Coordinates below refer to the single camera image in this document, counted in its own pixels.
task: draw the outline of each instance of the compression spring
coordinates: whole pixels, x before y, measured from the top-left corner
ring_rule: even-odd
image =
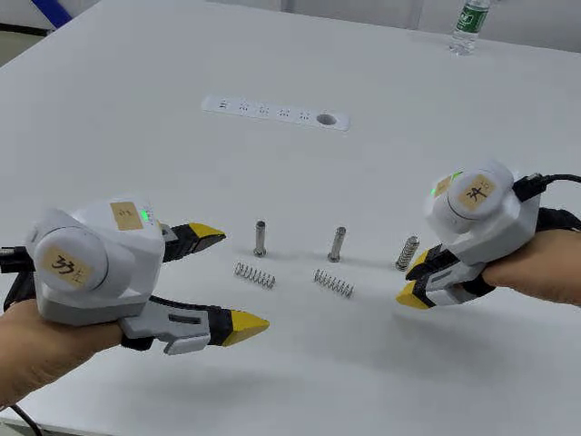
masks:
[[[243,279],[259,284],[266,289],[272,289],[272,286],[274,286],[274,283],[276,282],[273,275],[242,262],[236,262],[234,265],[234,274]]]
[[[409,264],[414,258],[416,251],[419,247],[419,238],[417,236],[411,236],[406,240],[406,244],[396,260],[396,268],[402,272],[405,272]]]
[[[355,288],[355,286],[348,284],[337,277],[333,277],[323,270],[317,270],[315,272],[315,282],[335,293],[338,293],[342,297],[351,298],[353,296],[353,288]]]

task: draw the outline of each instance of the metal shaft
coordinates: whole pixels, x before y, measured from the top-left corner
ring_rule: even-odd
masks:
[[[266,254],[266,249],[264,248],[265,237],[266,223],[264,221],[258,221],[256,223],[256,248],[254,249],[254,255],[256,257],[263,257]]]
[[[345,227],[339,227],[335,232],[335,239],[333,241],[333,246],[330,249],[330,253],[327,256],[330,262],[337,263],[340,261],[340,251],[343,245],[343,240],[345,239],[345,233],[347,229]]]
[[[396,260],[396,268],[400,271],[406,271],[411,263],[416,251],[419,247],[419,238],[417,236],[411,236],[406,241],[406,244]]]

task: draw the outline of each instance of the power outlet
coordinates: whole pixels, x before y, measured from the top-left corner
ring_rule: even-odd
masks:
[[[237,97],[209,95],[202,103],[202,110],[219,114],[233,114],[250,118],[310,125],[325,129],[341,130],[343,132],[350,128],[350,119],[345,114],[281,104],[254,102]]]

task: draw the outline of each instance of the blue object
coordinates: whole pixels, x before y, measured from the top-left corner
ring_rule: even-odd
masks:
[[[57,0],[32,0],[32,2],[57,29],[73,19]]]

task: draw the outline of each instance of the hand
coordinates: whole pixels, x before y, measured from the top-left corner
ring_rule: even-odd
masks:
[[[512,288],[551,302],[581,305],[581,233],[537,233],[517,252],[483,272],[492,286]]]
[[[16,404],[122,337],[116,323],[65,326],[43,320],[36,301],[13,305],[0,317],[0,405]]]

